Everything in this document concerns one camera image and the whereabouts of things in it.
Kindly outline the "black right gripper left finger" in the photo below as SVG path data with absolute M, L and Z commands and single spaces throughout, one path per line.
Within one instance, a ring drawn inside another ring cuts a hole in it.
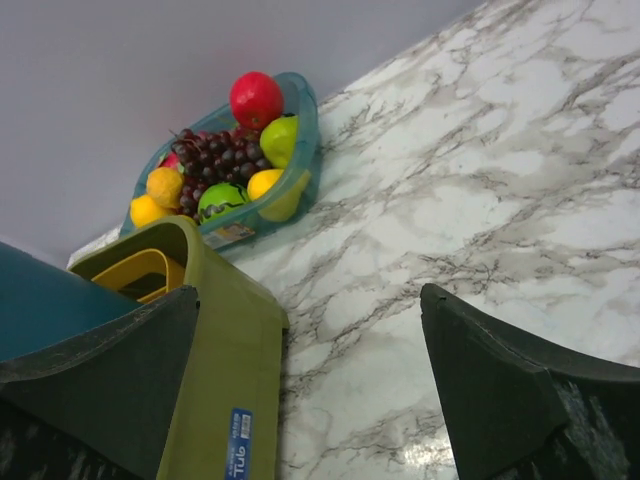
M 1 363 L 4 479 L 153 479 L 200 309 L 193 287 Z

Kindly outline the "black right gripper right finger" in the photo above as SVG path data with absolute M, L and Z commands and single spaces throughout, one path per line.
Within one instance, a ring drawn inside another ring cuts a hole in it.
M 638 478 L 638 368 L 557 345 L 435 284 L 420 306 L 459 478 Z

